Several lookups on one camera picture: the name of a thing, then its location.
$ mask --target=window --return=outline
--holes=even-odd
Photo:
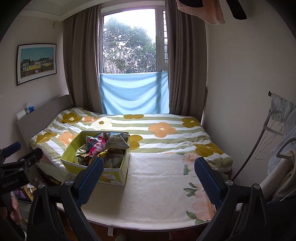
[[[101,14],[100,72],[127,74],[168,69],[164,6]]]

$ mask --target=curtain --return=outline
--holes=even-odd
[[[205,23],[178,10],[176,0],[165,0],[165,13],[170,113],[201,121],[207,79]]]
[[[64,20],[63,52],[66,82],[76,107],[102,113],[98,67],[100,5]]]
[[[168,73],[100,74],[104,114],[166,114]]]

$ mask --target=wooden floor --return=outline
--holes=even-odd
[[[68,237],[73,241],[77,241],[76,236],[74,232],[71,230],[69,223],[66,219],[66,216],[63,213],[61,213],[61,218],[65,226],[65,229],[67,231]],[[107,227],[103,227],[93,223],[91,223],[91,225],[102,241],[114,241],[119,234],[126,234],[128,241],[139,241],[139,240],[140,241],[168,241],[169,240],[168,232],[140,232],[136,230],[114,228],[113,236],[108,236]],[[196,241],[200,236],[200,234],[205,229],[205,227],[206,226],[202,226],[198,228],[171,232],[172,238],[173,238],[172,241],[184,241],[184,240]]]

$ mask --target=pink towel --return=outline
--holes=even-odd
[[[203,7],[188,7],[178,0],[178,9],[182,12],[198,16],[209,24],[225,23],[219,0],[205,0]]]

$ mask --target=screw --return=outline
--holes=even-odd
[[[69,180],[65,181],[65,185],[70,186],[70,185],[72,185],[73,182],[74,181],[72,179],[69,179]]]
[[[39,189],[42,189],[42,188],[44,188],[45,187],[45,184],[44,183],[40,183],[39,185],[38,185],[38,188]]]
[[[259,184],[257,184],[257,183],[255,183],[254,185],[253,185],[253,187],[255,188],[255,189],[260,189],[260,186],[259,186]]]
[[[225,183],[228,186],[232,186],[233,185],[233,181],[231,181],[231,180],[226,180]]]

